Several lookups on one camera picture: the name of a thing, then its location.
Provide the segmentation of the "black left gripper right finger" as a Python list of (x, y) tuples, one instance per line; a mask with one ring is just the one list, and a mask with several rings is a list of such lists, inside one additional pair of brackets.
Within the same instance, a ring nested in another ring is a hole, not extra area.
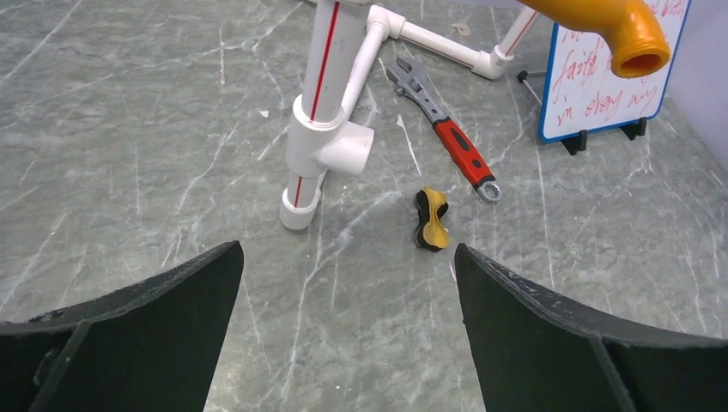
[(465, 244), (454, 269), (487, 410), (726, 410), (726, 340), (601, 312)]

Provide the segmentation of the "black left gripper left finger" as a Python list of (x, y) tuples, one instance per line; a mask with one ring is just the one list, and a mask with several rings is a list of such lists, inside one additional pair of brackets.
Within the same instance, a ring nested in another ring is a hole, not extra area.
[(203, 410), (243, 268), (230, 241), (99, 298), (2, 322), (2, 410)]

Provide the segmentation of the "yellow black whiteboard eraser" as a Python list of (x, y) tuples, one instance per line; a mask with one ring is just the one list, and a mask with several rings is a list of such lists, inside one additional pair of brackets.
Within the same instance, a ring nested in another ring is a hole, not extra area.
[(415, 230), (417, 247), (432, 252), (446, 249), (449, 235), (440, 221), (449, 209), (446, 194), (424, 187), (416, 193), (415, 205), (418, 212)]

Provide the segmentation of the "blue framed whiteboard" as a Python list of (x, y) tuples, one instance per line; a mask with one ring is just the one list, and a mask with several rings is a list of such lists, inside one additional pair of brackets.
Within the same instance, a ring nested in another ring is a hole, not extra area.
[(610, 69), (611, 51), (601, 36), (554, 22), (543, 87), (541, 140), (657, 116), (691, 3), (643, 2), (656, 16), (671, 52), (669, 63), (649, 76), (615, 76)]

